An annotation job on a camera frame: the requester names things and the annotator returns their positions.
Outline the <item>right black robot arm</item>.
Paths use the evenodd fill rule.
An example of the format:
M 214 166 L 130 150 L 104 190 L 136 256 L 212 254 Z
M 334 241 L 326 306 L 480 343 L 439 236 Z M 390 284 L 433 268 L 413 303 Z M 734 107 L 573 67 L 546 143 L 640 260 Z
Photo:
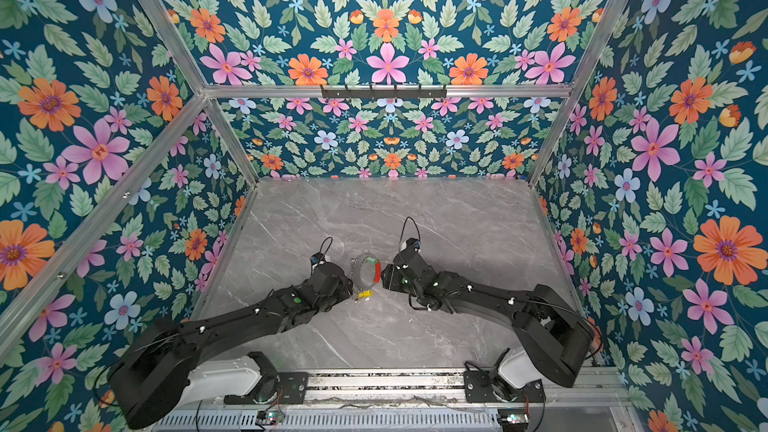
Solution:
M 543 379 L 572 387 L 595 339 L 587 320 L 551 287 L 507 290 L 438 271 L 421 256 L 416 238 L 382 269 L 381 284 L 426 311 L 472 315 L 513 331 L 520 346 L 504 353 L 494 369 L 516 389 Z

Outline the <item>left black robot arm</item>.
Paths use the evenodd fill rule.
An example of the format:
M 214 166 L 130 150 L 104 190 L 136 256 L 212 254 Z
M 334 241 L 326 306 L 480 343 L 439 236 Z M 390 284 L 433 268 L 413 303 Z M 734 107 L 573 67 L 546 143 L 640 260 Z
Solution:
M 205 375 L 222 378 L 223 395 L 247 395 L 261 380 L 261 367 L 247 356 L 238 379 L 233 365 L 215 372 L 196 370 L 213 358 L 250 341 L 280 334 L 311 321 L 353 295 L 353 281 L 331 262 L 315 266 L 298 285 L 269 292 L 260 301 L 197 321 L 152 323 L 111 366 L 108 384 L 126 424 L 142 429 L 163 419 L 176 406 L 214 397 Z

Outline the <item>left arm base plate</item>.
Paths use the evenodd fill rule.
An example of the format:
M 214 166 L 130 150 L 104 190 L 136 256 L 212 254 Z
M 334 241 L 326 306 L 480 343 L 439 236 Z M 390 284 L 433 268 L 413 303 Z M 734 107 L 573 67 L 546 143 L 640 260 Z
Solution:
M 227 395 L 227 405 L 298 405 L 308 391 L 307 372 L 278 372 L 262 352 L 250 352 L 248 359 L 259 372 L 259 380 L 241 395 Z

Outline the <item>keyring with coloured keys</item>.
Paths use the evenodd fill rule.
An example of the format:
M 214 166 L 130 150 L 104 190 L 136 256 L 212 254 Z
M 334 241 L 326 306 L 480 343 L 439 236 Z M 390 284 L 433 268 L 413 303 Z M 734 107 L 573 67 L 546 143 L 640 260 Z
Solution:
M 362 253 L 350 260 L 353 298 L 367 301 L 373 297 L 376 286 L 381 281 L 382 264 L 371 253 Z

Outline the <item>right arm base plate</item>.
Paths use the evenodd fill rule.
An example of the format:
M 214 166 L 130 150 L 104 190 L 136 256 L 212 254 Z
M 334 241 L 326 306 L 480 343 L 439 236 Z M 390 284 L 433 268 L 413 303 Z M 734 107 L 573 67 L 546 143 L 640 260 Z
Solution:
M 505 349 L 492 366 L 484 367 L 475 362 L 464 362 L 463 383 L 465 400 L 468 403 L 508 403 L 508 404 L 544 404 L 546 394 L 541 376 L 534 376 L 532 381 L 515 385 L 507 381 L 502 371 L 518 362 L 527 372 L 530 360 L 522 348 Z

